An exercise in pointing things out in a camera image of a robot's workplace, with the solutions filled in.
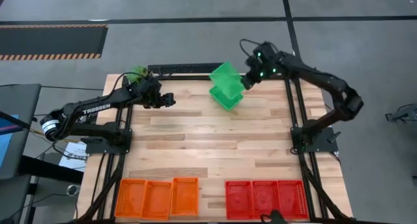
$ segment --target orange plastic basket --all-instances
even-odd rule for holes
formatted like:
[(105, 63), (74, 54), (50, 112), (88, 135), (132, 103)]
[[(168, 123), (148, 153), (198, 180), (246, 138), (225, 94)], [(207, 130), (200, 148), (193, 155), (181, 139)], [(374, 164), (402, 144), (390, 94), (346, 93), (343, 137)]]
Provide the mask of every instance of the orange plastic basket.
[(172, 182), (146, 181), (141, 218), (167, 220), (171, 204)]
[(198, 215), (198, 178), (174, 178), (172, 216)]
[(117, 195), (116, 217), (140, 217), (145, 181), (124, 178)]

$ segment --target red basket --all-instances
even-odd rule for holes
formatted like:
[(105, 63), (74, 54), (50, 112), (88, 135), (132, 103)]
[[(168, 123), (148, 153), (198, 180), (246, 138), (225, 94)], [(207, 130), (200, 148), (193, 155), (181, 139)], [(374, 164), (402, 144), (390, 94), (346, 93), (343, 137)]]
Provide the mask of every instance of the red basket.
[(280, 212), (285, 219), (308, 219), (306, 194), (301, 180), (278, 181)]
[(280, 209), (276, 181), (253, 181), (252, 190), (254, 218), (261, 218), (261, 214), (269, 215), (273, 209)]
[(249, 181), (226, 182), (226, 217), (252, 219), (252, 187)]

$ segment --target concrete floor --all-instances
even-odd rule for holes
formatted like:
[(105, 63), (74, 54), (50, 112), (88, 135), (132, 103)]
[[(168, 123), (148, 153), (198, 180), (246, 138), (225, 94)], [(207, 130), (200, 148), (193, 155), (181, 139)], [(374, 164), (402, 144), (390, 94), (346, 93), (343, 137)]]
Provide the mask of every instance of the concrete floor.
[[(293, 16), (417, 15), (417, 0), (289, 2)], [(0, 21), (284, 15), (282, 0), (5, 0), (0, 8)], [(334, 126), (342, 132), (338, 144), (354, 216), (415, 223), (417, 187), (411, 175), (417, 174), (416, 126), (388, 123), (384, 114), (416, 101), (417, 21), (295, 22), (295, 30), (304, 62), (347, 80), (365, 102), (355, 120)], [(0, 85), (102, 88), (107, 74), (137, 64), (231, 61), (246, 71), (241, 38), (292, 50), (286, 22), (110, 25), (101, 59), (2, 61)], [(36, 113), (100, 94), (42, 89)], [(25, 154), (37, 156), (47, 147), (30, 136)], [(39, 208), (35, 223), (68, 221), (73, 213), (73, 203)]]

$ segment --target wooden table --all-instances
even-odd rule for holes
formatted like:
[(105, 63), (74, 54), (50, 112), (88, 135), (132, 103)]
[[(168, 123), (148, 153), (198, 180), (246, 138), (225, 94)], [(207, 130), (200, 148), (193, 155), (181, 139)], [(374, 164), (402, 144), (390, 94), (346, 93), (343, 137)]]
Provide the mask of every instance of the wooden table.
[[(107, 76), (103, 94), (110, 92), (118, 76)], [(230, 221), (225, 217), (226, 180), (301, 180), (298, 157), (289, 152), (292, 123), (284, 81), (255, 85), (244, 92), (244, 99), (231, 112), (212, 99), (210, 81), (161, 83), (161, 93), (173, 92), (177, 103), (161, 109), (134, 107), (131, 125), (134, 134), (123, 178), (172, 181), (175, 176), (199, 177), (199, 217), (192, 221)], [(301, 86), (309, 119), (325, 114), (321, 90), (303, 81)], [(116, 111), (100, 112), (97, 124), (114, 121)], [(324, 190), (342, 212), (352, 216), (339, 163), (329, 153), (316, 156)], [(90, 205), (101, 157), (92, 155), (88, 159), (78, 198), (80, 215)], [(107, 158), (96, 195), (102, 188), (106, 162)], [(311, 191), (319, 217), (317, 194), (312, 187)], [(112, 197), (113, 190), (104, 217), (109, 217)], [(170, 218), (170, 221), (187, 220), (190, 218)], [(117, 221), (139, 220), (117, 218)]]

